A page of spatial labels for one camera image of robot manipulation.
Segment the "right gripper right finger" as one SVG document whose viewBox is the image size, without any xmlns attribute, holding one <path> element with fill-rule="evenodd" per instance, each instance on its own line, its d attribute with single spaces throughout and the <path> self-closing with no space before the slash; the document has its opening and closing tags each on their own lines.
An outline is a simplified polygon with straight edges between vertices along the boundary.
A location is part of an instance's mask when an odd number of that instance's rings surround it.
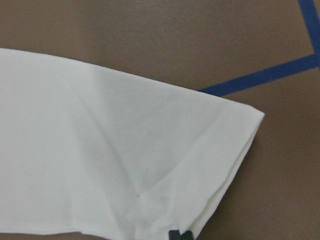
<svg viewBox="0 0 320 240">
<path fill-rule="evenodd" d="M 181 239 L 182 239 L 182 240 L 194 240 L 193 232 L 190 231 L 190 230 L 187 230 L 186 232 L 184 232 L 184 233 L 181 235 Z"/>
</svg>

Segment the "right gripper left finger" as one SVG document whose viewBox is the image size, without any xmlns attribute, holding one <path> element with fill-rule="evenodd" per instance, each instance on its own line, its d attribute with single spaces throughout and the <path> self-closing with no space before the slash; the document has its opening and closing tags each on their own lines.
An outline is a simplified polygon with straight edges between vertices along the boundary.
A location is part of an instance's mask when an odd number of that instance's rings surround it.
<svg viewBox="0 0 320 240">
<path fill-rule="evenodd" d="M 179 230 L 170 230 L 168 232 L 168 239 L 169 240 L 182 240 L 182 235 L 180 234 Z"/>
</svg>

